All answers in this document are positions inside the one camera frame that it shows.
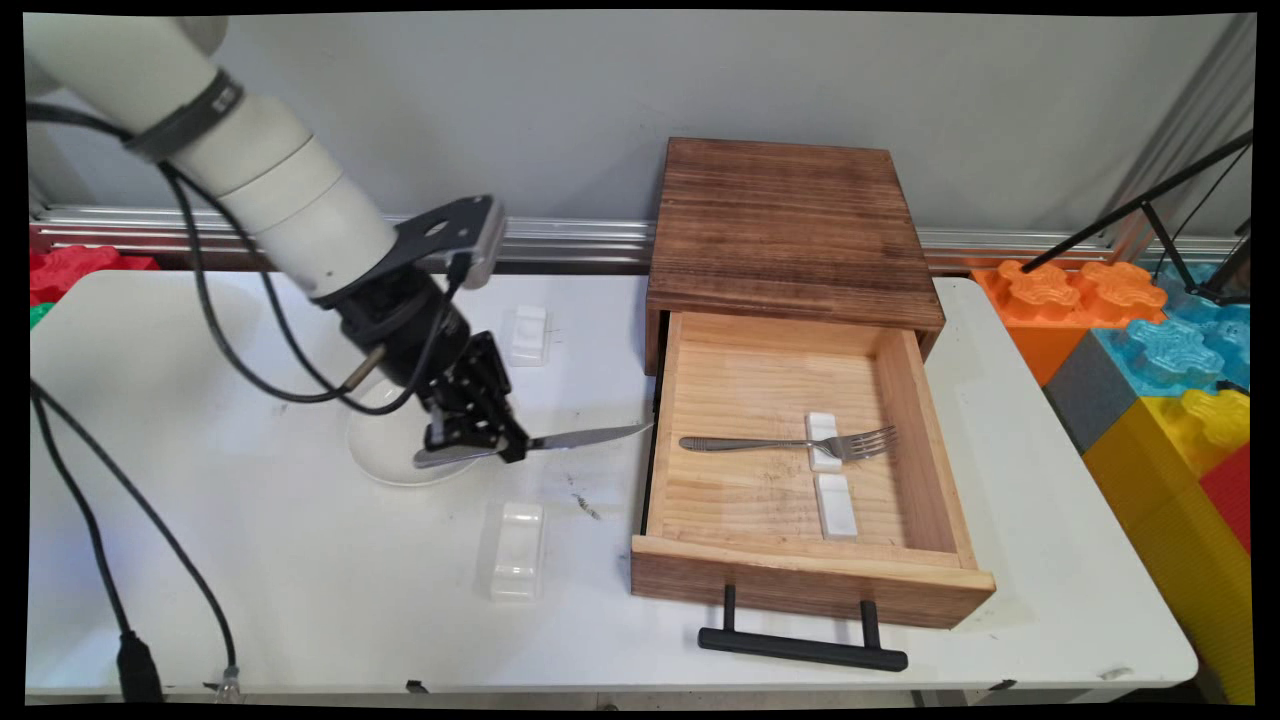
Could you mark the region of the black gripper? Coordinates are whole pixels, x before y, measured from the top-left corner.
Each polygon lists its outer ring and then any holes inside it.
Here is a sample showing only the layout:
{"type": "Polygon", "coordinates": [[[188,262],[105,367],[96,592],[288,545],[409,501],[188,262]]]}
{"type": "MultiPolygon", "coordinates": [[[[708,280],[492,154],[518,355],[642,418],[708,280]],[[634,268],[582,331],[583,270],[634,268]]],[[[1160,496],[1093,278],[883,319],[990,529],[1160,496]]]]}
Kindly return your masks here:
{"type": "Polygon", "coordinates": [[[383,351],[375,368],[401,387],[378,411],[429,398],[422,465],[443,466],[495,455],[518,462],[529,433],[509,402],[512,386],[490,331],[471,337],[454,305],[463,272],[448,272],[443,290],[430,273],[402,266],[317,301],[340,318],[342,334],[366,354],[383,351]],[[436,383],[465,354],[465,386],[436,383]]]}

